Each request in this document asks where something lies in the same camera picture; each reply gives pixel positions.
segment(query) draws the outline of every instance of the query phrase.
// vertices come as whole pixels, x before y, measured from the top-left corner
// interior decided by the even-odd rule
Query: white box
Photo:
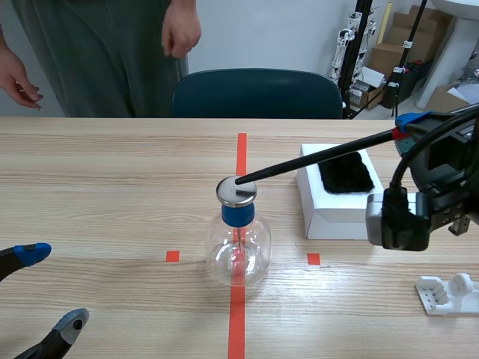
[[[335,147],[337,144],[303,144],[301,156]],[[296,182],[301,195],[306,239],[367,239],[366,205],[371,193],[383,193],[381,181],[366,150],[359,151],[373,180],[369,193],[331,194],[324,189],[318,165],[298,170]]]

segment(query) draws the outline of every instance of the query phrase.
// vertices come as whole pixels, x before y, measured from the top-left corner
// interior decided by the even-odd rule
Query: red tape
[[[319,253],[308,253],[308,264],[310,266],[320,266],[321,258]]]
[[[166,252],[166,262],[179,262],[180,251],[168,251]]]
[[[237,176],[246,175],[247,135],[238,134]],[[233,243],[238,242],[237,230]],[[240,231],[241,242],[245,243],[244,228]],[[234,260],[233,283],[230,296],[230,332],[228,337],[228,359],[245,359],[245,252],[237,251]]]

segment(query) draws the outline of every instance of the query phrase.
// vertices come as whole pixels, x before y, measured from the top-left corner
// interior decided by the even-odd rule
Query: glass bottle
[[[216,188],[222,213],[207,231],[207,265],[210,272],[230,286],[245,286],[261,280],[271,262],[271,232],[254,211],[256,185],[237,185],[228,177]]]

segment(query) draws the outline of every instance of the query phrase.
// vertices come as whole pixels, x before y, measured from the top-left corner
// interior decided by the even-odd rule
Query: white 3d printed part
[[[421,277],[416,282],[426,314],[446,316],[479,313],[479,282],[466,273],[458,273],[450,282],[437,277]]]

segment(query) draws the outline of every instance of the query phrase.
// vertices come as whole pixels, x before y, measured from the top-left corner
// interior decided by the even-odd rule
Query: chair backrest
[[[193,73],[177,86],[173,117],[342,118],[338,87],[314,73],[235,69]]]

